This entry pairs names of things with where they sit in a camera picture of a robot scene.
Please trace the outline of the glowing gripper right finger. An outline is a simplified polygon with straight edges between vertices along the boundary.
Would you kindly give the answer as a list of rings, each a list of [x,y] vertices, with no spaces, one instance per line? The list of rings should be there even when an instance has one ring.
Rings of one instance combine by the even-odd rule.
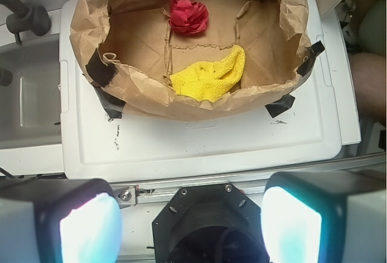
[[[272,262],[386,262],[386,174],[276,172],[261,228]]]

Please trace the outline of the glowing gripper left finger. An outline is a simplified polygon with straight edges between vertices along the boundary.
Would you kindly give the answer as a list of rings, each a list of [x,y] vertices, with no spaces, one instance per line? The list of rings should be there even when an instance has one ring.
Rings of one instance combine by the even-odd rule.
[[[105,180],[1,181],[1,262],[115,262],[122,232]]]

